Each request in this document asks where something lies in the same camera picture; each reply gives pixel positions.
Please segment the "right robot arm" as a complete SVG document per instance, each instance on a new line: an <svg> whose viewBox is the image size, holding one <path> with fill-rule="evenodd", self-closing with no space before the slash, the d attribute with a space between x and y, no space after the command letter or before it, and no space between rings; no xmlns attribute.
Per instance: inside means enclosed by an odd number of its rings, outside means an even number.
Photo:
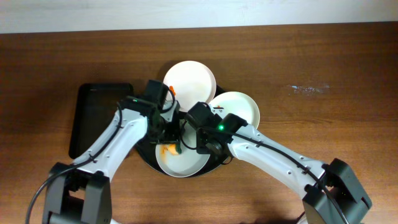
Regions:
<svg viewBox="0 0 398 224"><path fill-rule="evenodd" d="M371 209L369 195L346 162L334 159L326 164L305 157L269 139L245 119L219 113L198 102L185 115L197 133L199 150L248 162L292 189L304 207L299 223L361 223Z"/></svg>

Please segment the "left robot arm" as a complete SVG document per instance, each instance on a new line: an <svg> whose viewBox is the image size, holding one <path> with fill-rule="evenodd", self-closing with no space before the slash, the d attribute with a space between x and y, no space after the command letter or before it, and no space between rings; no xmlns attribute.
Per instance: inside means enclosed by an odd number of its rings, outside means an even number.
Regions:
<svg viewBox="0 0 398 224"><path fill-rule="evenodd" d="M150 80L141 96L117 104L113 120L70 165L56 163L41 189L46 191L42 223L115 223L111 181L140 141L175 143L177 108L164 83Z"/></svg>

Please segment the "white plate bottom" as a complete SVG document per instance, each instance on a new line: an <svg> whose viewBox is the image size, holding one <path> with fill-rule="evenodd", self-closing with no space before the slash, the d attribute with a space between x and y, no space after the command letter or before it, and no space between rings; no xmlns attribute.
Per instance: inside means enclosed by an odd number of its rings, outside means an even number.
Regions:
<svg viewBox="0 0 398 224"><path fill-rule="evenodd" d="M209 161L209 154L199 154L195 149L186 148L179 144L181 153L172 152L174 146L158 144L155 147L156 161L167 175L184 178L197 174Z"/></svg>

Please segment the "green yellow sponge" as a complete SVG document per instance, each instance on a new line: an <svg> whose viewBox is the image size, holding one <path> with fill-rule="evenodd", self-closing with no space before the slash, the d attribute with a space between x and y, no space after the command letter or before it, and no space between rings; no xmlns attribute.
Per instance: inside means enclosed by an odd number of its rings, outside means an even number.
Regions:
<svg viewBox="0 0 398 224"><path fill-rule="evenodd" d="M161 144L160 145L160 153L162 155L166 155L166 153L170 153L173 156L180 155L182 153L182 149L180 144Z"/></svg>

